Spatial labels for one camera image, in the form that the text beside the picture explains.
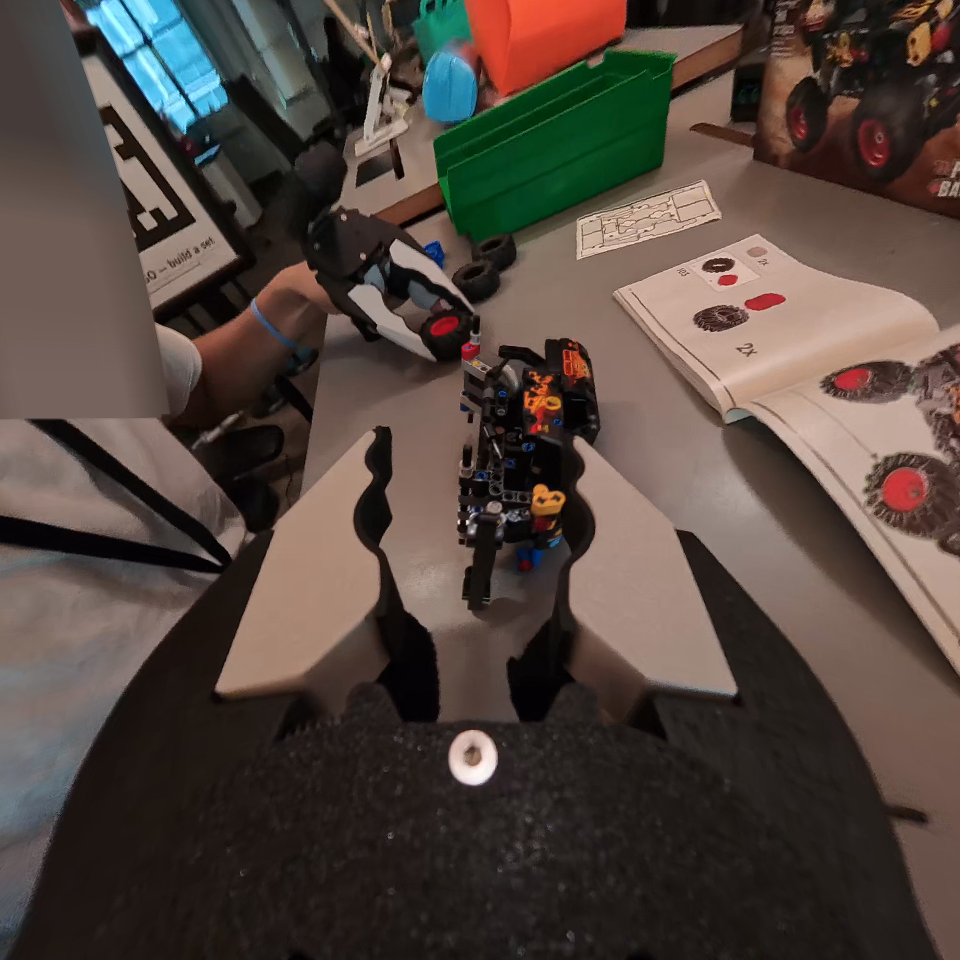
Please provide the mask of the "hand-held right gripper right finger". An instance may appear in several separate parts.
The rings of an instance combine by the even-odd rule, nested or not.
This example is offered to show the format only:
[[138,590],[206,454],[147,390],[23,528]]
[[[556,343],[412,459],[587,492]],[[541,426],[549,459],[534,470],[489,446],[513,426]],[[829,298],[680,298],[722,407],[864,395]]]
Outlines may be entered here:
[[569,556],[548,620],[523,652],[523,718],[561,687],[608,721],[639,721],[662,694],[734,704],[738,684],[678,531],[582,438],[562,457]]

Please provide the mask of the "black tyre red rim wheel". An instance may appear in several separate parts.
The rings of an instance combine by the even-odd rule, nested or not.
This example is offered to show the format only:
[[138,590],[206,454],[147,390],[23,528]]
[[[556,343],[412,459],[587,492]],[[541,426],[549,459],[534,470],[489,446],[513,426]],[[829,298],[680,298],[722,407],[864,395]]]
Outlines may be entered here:
[[472,337],[479,335],[481,318],[460,309],[433,314],[426,318],[418,335],[427,354],[439,363],[459,362]]

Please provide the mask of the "lego monster truck model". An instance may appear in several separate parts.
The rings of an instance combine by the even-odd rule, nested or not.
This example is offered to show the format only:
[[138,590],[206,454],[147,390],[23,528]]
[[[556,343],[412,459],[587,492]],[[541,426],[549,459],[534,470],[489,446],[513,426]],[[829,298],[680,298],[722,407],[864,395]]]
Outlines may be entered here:
[[491,600],[498,552],[515,548],[519,572],[535,570],[564,538],[566,444],[592,445],[601,428],[594,367],[582,343],[548,339],[542,352],[502,345],[494,364],[478,334],[462,347],[460,408],[475,441],[462,447],[458,542],[470,552],[462,599],[470,611]]

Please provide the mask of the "lego instruction booklet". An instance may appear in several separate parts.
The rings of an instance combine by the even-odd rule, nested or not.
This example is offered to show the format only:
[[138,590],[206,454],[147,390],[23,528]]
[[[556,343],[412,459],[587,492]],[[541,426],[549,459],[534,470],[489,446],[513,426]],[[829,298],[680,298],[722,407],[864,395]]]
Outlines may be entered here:
[[613,298],[725,424],[792,452],[958,670],[958,327],[759,234]]

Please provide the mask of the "person's left forearm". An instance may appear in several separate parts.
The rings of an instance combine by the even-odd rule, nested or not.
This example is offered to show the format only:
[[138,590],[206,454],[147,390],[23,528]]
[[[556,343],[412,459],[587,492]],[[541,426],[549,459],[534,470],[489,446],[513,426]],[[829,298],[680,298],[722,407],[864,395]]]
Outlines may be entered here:
[[258,323],[249,307],[189,342],[197,359],[183,398],[166,418],[175,426],[208,428],[256,402],[292,355]]

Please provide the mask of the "lego set cardboard box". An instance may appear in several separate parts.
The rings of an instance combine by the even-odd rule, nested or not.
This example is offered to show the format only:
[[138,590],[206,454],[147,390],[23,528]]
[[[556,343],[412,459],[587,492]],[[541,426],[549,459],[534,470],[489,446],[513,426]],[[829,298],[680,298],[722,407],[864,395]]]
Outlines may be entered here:
[[753,158],[959,217],[959,3],[779,1]]

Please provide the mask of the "person's left hand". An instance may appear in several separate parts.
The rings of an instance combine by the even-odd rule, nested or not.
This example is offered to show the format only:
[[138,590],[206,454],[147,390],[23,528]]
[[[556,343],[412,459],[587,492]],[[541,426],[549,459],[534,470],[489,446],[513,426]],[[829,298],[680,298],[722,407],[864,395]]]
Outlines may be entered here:
[[305,261],[279,271],[261,294],[261,310],[292,341],[324,326],[343,311],[330,298]]

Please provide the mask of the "black rubber tyre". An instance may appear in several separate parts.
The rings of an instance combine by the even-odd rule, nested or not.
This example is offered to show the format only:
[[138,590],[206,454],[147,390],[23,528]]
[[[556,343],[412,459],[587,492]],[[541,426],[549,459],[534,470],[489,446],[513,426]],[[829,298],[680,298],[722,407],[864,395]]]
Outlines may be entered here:
[[487,258],[475,259],[456,270],[451,282],[466,300],[473,305],[480,305],[498,293],[500,271]]
[[473,260],[487,261],[498,273],[510,269],[518,258],[517,244],[511,233],[501,233],[471,243],[471,254]]

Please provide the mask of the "blue wristband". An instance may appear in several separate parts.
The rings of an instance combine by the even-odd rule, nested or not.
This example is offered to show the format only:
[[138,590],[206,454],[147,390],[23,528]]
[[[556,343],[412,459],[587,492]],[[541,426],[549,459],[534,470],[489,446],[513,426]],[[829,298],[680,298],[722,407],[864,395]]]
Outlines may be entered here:
[[282,333],[276,326],[274,326],[268,318],[262,313],[257,299],[252,297],[248,304],[248,310],[258,322],[258,324],[266,330],[267,333],[276,341],[279,342],[282,347],[288,351],[290,354],[295,354],[300,348],[299,345],[292,339],[288,338]]

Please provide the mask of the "white sign with black tag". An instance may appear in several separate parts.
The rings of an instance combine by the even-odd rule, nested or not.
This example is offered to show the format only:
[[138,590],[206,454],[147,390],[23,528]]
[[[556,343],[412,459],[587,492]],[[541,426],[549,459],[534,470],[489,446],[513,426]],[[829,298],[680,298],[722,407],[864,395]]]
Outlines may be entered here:
[[107,49],[80,56],[126,200],[154,317],[253,261],[231,216]]

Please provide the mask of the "green plastic bin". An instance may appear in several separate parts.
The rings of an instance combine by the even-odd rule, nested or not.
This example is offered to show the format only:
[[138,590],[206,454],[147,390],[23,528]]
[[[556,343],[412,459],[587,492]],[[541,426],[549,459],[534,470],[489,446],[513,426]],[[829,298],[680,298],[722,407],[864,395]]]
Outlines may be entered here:
[[675,61],[609,49],[439,135],[438,185],[456,232],[513,233],[659,168]]

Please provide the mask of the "light blue round object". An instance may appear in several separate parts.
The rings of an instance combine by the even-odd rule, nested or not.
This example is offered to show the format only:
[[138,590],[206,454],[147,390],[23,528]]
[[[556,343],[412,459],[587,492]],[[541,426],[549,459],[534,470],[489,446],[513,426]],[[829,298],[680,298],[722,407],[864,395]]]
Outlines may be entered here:
[[479,55],[469,40],[451,41],[429,59],[421,99],[428,119],[455,125],[476,112],[481,79]]

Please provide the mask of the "orange plastic container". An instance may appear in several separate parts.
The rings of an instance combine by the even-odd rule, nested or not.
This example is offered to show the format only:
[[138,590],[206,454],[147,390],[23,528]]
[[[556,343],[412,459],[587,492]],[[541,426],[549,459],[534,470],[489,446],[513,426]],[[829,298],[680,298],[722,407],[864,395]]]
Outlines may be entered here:
[[466,1],[473,46],[498,93],[549,79],[626,27],[625,1]]

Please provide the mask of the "window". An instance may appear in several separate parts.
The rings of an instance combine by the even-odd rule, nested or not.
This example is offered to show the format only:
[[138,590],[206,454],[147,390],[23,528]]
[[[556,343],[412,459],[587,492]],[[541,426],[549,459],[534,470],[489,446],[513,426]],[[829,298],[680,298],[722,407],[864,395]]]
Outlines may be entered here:
[[229,99],[176,1],[79,1],[152,108],[185,134]]

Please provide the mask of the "small black box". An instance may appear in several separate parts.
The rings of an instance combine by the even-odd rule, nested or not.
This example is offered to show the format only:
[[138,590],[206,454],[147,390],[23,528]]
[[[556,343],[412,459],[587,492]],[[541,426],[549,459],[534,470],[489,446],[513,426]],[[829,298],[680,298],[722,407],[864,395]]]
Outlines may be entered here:
[[762,100],[765,62],[741,63],[734,69],[729,120],[735,124],[755,124]]

